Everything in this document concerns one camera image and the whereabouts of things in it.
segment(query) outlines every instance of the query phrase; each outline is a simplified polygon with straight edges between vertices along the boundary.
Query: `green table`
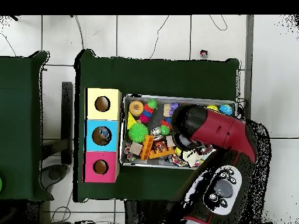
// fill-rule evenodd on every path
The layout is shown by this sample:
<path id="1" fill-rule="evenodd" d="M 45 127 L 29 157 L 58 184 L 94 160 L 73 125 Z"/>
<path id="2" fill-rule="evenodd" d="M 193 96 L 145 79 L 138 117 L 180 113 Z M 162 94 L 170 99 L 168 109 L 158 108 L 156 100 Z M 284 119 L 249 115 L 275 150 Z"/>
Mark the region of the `green table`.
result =
<path id="1" fill-rule="evenodd" d="M 28 58 L 0 57 L 0 200 L 52 199 L 39 181 L 39 80 L 47 56 L 47 52 L 36 52 Z"/>
<path id="2" fill-rule="evenodd" d="M 123 166 L 116 183 L 83 183 L 84 89 L 112 88 L 122 94 L 190 97 L 236 101 L 239 62 L 167 61 L 97 58 L 82 50 L 75 61 L 74 197 L 93 199 L 169 200 L 192 170 Z"/>

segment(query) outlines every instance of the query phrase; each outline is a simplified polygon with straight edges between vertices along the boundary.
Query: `blue ball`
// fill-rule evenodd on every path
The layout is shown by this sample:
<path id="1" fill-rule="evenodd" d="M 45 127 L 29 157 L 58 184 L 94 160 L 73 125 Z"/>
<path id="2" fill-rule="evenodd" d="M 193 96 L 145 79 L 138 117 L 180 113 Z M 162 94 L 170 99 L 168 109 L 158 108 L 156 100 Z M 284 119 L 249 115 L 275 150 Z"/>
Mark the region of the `blue ball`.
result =
<path id="1" fill-rule="evenodd" d="M 232 114 L 232 107 L 227 104 L 220 106 L 219 110 L 220 110 L 220 112 L 222 112 L 226 115 L 229 115 L 229 116 Z"/>

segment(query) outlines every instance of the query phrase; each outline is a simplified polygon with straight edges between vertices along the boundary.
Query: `green spiky ball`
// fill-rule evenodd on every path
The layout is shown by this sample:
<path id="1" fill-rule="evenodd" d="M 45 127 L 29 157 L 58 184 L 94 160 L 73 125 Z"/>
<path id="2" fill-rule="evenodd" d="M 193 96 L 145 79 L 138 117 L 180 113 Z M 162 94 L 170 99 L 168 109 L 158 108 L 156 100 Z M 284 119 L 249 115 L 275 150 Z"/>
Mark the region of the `green spiky ball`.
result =
<path id="1" fill-rule="evenodd" d="M 169 134 L 169 128 L 167 126 L 165 126 L 165 125 L 162 125 L 161 126 L 161 133 L 164 136 L 168 135 Z"/>
<path id="2" fill-rule="evenodd" d="M 151 99 L 151 100 L 149 100 L 148 101 L 148 106 L 150 107 L 150 108 L 152 108 L 152 109 L 155 109 L 156 107 L 157 107 L 157 101 L 156 100 L 153 100 L 153 99 Z"/>
<path id="3" fill-rule="evenodd" d="M 142 123 L 135 123 L 128 131 L 128 136 L 133 142 L 141 143 L 148 135 L 148 128 Z"/>

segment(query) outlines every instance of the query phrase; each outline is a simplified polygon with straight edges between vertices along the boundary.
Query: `yellow ball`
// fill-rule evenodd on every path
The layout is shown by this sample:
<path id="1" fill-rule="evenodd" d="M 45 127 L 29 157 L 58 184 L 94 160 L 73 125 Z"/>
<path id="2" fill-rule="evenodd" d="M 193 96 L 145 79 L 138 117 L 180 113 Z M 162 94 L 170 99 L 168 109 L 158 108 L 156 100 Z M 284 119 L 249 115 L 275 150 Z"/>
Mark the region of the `yellow ball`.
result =
<path id="1" fill-rule="evenodd" d="M 215 105 L 209 105 L 209 106 L 207 106 L 207 109 L 211 109 L 211 110 L 214 110 L 214 111 L 219 111 L 218 107 L 215 106 Z"/>

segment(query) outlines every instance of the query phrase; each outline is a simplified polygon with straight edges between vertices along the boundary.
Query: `gray button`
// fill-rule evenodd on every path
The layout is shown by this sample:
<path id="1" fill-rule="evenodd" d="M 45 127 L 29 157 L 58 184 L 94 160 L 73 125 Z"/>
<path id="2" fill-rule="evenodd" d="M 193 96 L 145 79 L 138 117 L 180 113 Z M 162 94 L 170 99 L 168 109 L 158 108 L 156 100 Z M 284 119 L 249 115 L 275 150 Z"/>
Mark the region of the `gray button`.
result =
<path id="1" fill-rule="evenodd" d="M 230 198 L 232 196 L 232 185 L 226 180 L 219 180 L 214 187 L 215 192 L 224 198 Z"/>

